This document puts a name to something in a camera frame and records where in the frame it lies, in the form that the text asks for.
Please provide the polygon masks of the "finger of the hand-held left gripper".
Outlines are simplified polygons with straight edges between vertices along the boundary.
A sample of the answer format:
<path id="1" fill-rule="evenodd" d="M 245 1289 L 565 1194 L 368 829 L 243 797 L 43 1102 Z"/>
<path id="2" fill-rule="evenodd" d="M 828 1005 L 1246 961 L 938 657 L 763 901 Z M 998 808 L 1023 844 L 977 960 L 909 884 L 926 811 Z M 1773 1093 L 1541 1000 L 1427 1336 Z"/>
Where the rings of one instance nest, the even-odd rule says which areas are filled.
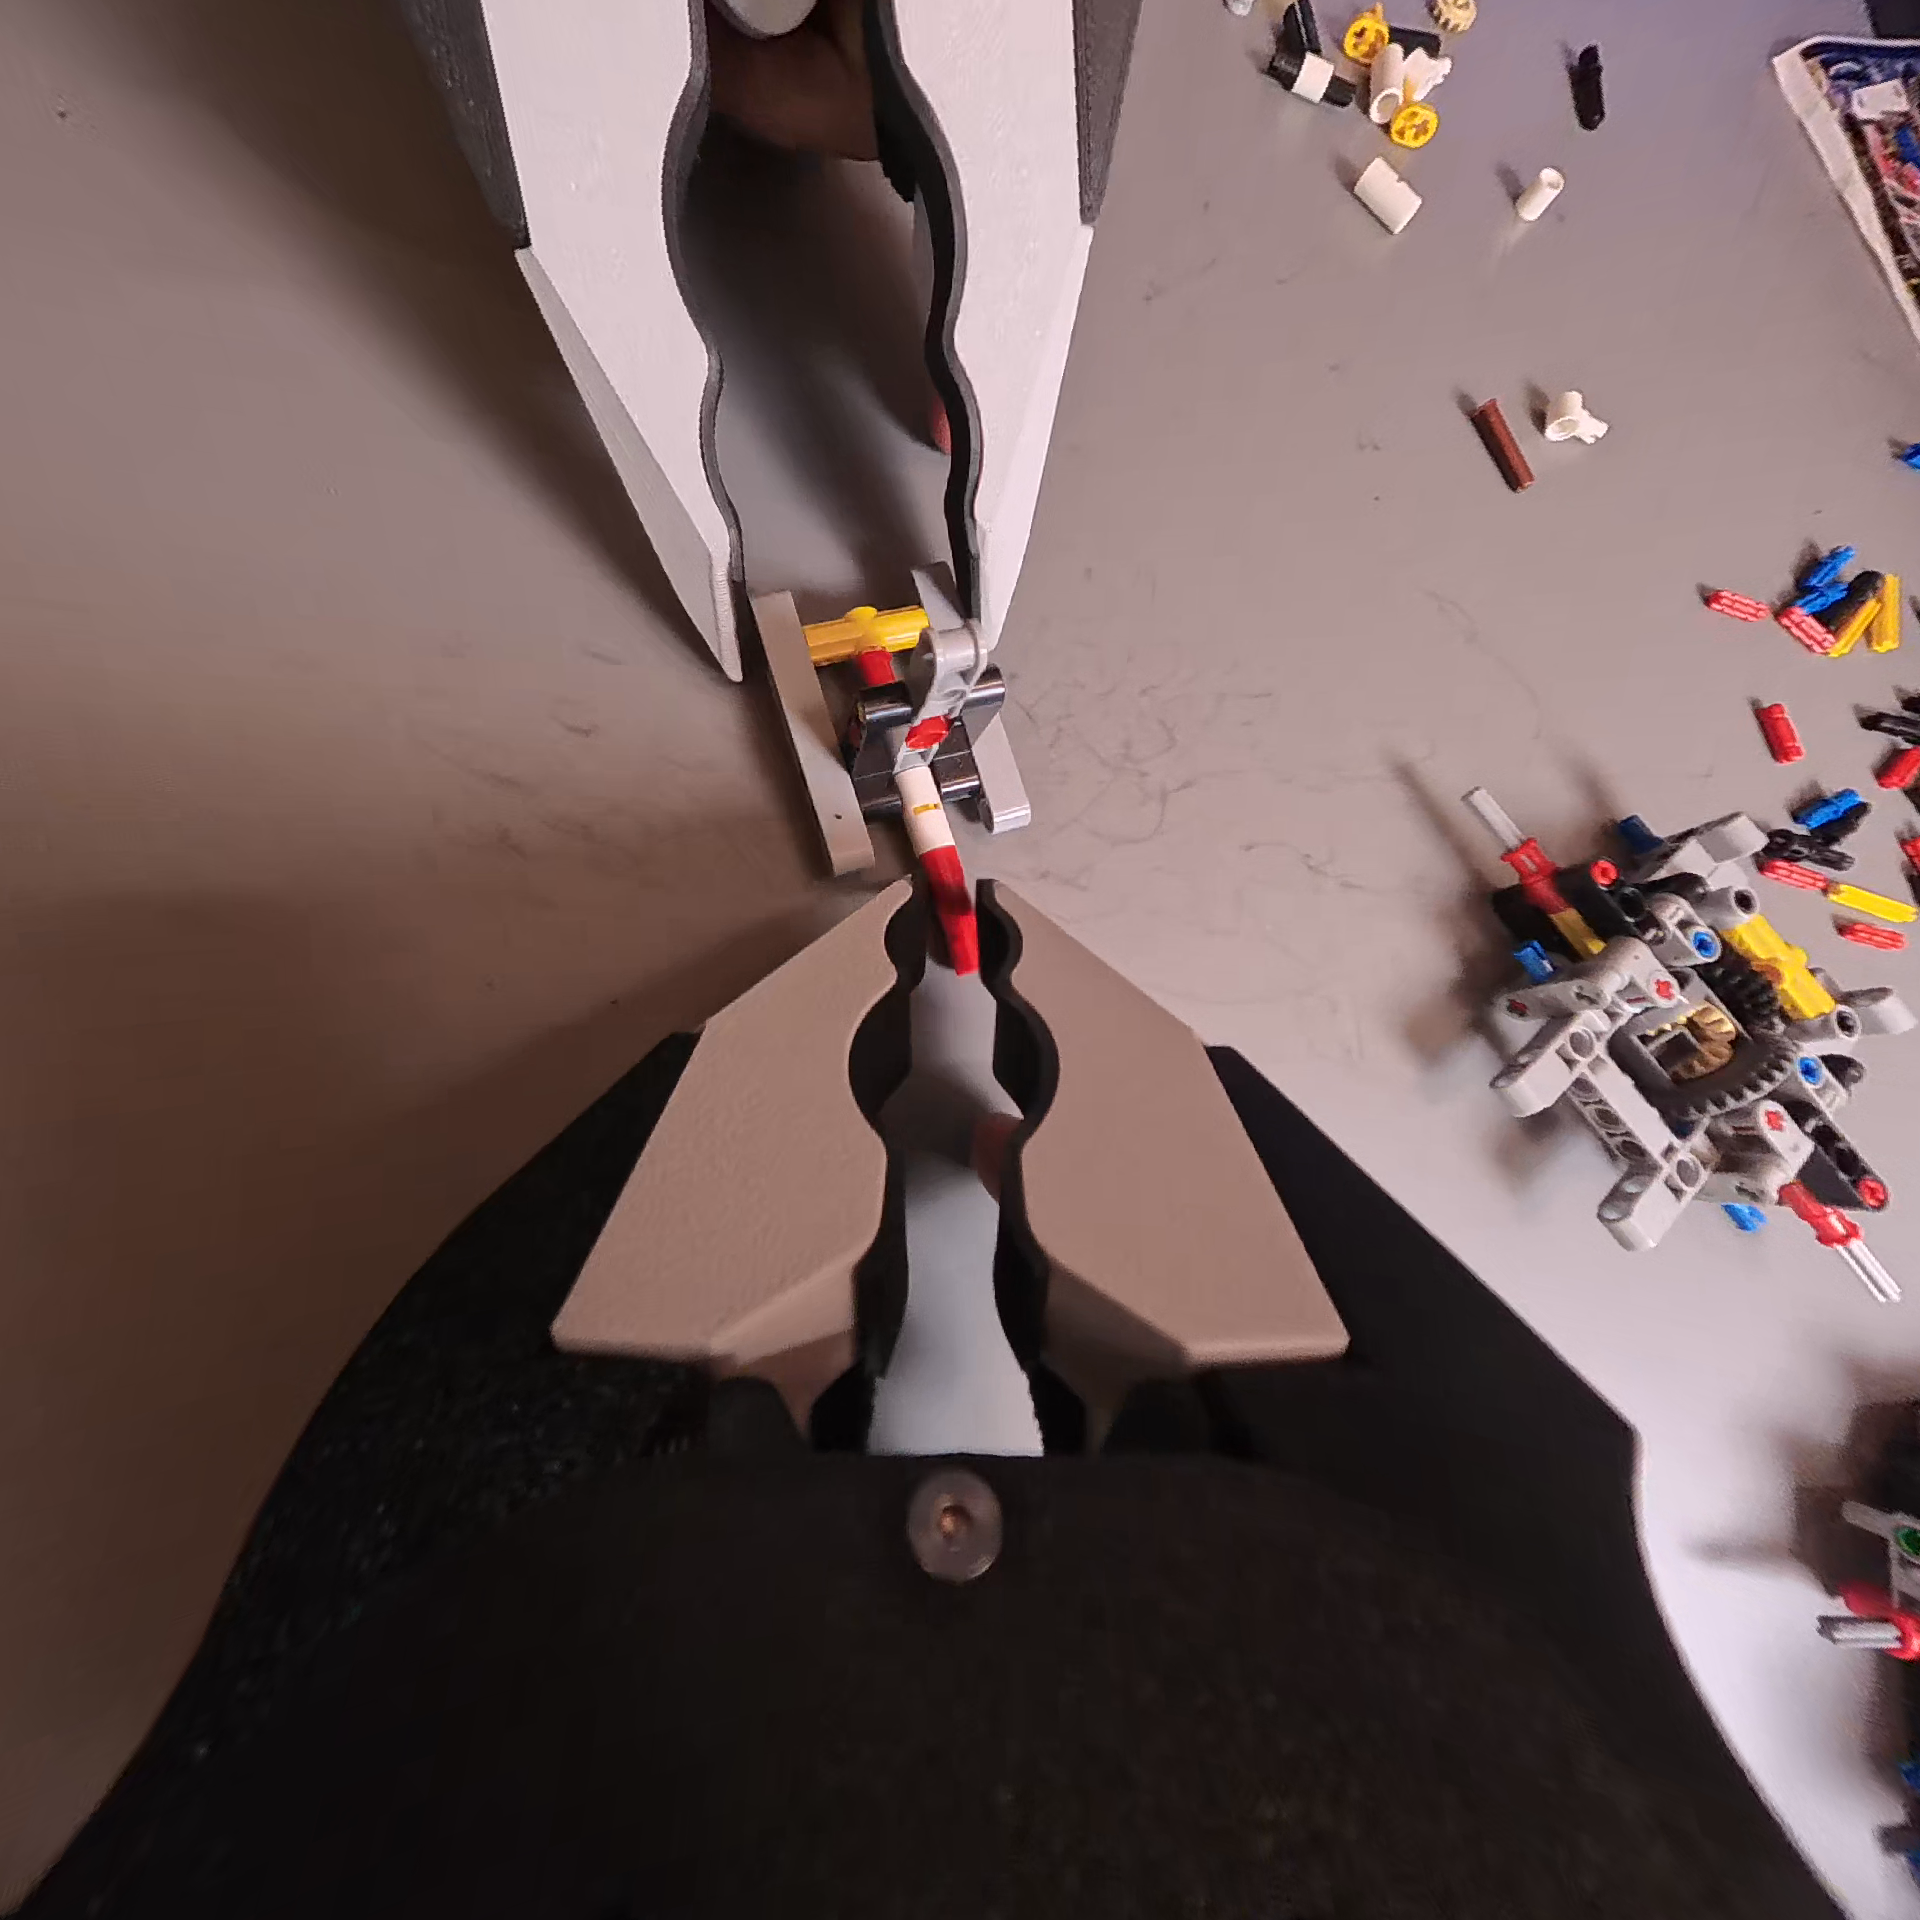
<path id="1" fill-rule="evenodd" d="M 886 161 L 930 266 L 926 370 L 963 611 L 1006 626 L 1040 511 L 1093 223 L 1066 0 L 866 4 Z"/>
<path id="2" fill-rule="evenodd" d="M 524 245 L 518 266 L 684 616 L 741 684 L 741 525 L 721 479 L 721 347 L 684 289 L 706 126 L 695 0 L 483 4 Z"/>

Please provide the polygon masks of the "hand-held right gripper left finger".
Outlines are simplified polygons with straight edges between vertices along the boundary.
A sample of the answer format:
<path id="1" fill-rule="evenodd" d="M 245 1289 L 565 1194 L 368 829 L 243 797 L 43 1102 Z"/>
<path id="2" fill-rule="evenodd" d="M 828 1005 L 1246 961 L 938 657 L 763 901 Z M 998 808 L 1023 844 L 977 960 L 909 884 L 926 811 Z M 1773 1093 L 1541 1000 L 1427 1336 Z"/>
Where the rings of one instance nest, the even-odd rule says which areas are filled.
<path id="1" fill-rule="evenodd" d="M 556 1345 L 772 1387 L 866 1441 L 909 1289 L 883 1113 L 912 1068 L 922 893 L 893 883 L 713 1016 L 556 1317 Z"/>

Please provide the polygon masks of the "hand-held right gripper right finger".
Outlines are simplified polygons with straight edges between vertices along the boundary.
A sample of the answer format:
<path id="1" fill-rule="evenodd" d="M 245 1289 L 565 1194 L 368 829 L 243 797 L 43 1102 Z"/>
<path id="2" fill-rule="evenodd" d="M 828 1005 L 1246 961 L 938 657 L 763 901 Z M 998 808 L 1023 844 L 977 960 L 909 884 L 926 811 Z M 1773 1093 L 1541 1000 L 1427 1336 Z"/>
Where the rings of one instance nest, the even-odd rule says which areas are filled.
<path id="1" fill-rule="evenodd" d="M 1040 1428 L 1150 1383 L 1330 1364 L 1322 1284 L 1201 1036 L 1003 883 L 977 884 L 998 1165 L 993 1308 Z"/>

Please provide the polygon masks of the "small grey frame brick model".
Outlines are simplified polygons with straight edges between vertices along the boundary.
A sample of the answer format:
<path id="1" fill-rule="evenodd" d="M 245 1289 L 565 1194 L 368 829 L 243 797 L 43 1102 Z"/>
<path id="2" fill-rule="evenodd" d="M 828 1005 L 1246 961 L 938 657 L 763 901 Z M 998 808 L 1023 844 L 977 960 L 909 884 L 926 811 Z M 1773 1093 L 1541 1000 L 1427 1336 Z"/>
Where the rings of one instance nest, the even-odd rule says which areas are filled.
<path id="1" fill-rule="evenodd" d="M 912 604 L 806 623 L 790 592 L 751 623 L 814 815 L 838 876 L 873 867 L 873 826 L 897 822 L 919 858 L 951 844 L 963 808 L 985 831 L 1033 826 L 1003 719 L 993 648 L 946 562 L 912 570 Z"/>

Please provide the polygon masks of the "heap of white yellow parts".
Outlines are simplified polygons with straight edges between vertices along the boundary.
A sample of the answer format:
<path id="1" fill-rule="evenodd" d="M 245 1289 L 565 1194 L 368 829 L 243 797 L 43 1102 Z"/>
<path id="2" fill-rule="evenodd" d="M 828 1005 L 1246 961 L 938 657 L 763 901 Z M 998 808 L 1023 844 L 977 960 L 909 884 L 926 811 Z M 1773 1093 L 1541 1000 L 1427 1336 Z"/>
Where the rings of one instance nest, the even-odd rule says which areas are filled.
<path id="1" fill-rule="evenodd" d="M 1357 8 L 1340 38 L 1318 4 L 1235 0 L 1235 17 L 1269 14 L 1264 77 L 1315 109 L 1357 109 L 1365 126 L 1414 152 L 1441 135 L 1436 90 L 1452 77 L 1452 44 L 1474 26 L 1474 0 L 1431 0 L 1423 26 L 1395 26 L 1383 4 Z"/>

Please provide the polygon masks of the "grey gear toy brick model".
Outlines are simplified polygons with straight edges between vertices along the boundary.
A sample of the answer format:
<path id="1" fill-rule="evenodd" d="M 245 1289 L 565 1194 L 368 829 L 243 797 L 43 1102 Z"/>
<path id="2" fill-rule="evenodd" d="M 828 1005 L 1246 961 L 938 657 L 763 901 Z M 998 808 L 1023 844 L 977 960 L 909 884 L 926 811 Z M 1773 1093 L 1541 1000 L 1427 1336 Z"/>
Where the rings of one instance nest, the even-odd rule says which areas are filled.
<path id="1" fill-rule="evenodd" d="M 1622 822 L 1618 858 L 1555 859 L 1486 787 L 1464 808 L 1513 884 L 1492 911 L 1521 979 L 1497 1016 L 1526 1028 L 1492 1093 L 1530 1119 L 1574 1113 L 1618 1182 L 1595 1221 L 1622 1250 L 1661 1243 L 1714 1205 L 1754 1231 L 1793 1215 L 1882 1305 L 1904 1293 L 1863 1235 L 1886 1210 L 1842 1127 L 1863 1041 L 1916 1031 L 1882 985 L 1842 991 L 1764 915 L 1768 829 L 1722 811 L 1673 837 Z"/>

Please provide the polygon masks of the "heap of small coloured pins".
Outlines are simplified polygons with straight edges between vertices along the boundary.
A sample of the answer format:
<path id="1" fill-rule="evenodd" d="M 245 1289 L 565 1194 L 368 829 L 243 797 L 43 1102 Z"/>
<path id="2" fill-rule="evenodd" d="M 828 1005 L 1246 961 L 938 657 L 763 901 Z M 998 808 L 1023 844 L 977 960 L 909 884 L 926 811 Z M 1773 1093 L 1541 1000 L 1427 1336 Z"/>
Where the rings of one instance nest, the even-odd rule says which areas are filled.
<path id="1" fill-rule="evenodd" d="M 1805 657 L 1886 657 L 1908 637 L 1908 600 L 1901 575 L 1860 562 L 1850 543 L 1817 547 L 1773 600 L 1725 588 L 1696 588 L 1696 607 L 1714 619 L 1773 630 Z M 1813 893 L 1828 906 L 1835 934 L 1863 950 L 1916 950 L 1920 915 L 1920 701 L 1895 688 L 1882 702 L 1850 708 L 1868 772 L 1818 783 L 1813 738 L 1783 701 L 1750 701 L 1750 719 L 1773 768 L 1800 775 L 1788 822 L 1764 831 L 1759 871 L 1768 883 Z"/>

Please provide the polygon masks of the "dark toy brick model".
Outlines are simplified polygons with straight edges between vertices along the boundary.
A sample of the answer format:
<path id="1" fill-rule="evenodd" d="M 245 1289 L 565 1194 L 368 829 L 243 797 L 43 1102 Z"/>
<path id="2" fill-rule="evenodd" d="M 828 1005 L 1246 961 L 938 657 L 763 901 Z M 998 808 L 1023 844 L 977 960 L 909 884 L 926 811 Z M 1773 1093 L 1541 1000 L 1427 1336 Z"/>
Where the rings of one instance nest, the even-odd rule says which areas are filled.
<path id="1" fill-rule="evenodd" d="M 1920 1878 L 1920 1408 L 1908 1398 L 1893 1430 L 1868 1459 L 1863 1484 L 1840 1499 L 1842 1535 L 1872 1552 L 1860 1571 L 1835 1581 L 1835 1610 L 1818 1616 L 1818 1638 L 1868 1651 L 1893 1667 L 1893 1784 L 1901 1821 L 1880 1831 L 1886 1861 Z"/>

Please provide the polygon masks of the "instruction sheet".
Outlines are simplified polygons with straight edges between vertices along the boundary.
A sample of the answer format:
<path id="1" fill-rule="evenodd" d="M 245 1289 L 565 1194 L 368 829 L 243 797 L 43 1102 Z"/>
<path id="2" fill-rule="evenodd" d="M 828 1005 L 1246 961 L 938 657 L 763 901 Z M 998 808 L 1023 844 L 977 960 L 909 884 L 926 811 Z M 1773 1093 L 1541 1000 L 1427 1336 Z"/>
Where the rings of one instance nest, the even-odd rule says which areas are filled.
<path id="1" fill-rule="evenodd" d="M 1908 333 L 1920 333 L 1920 40 L 1809 38 L 1770 59 Z"/>

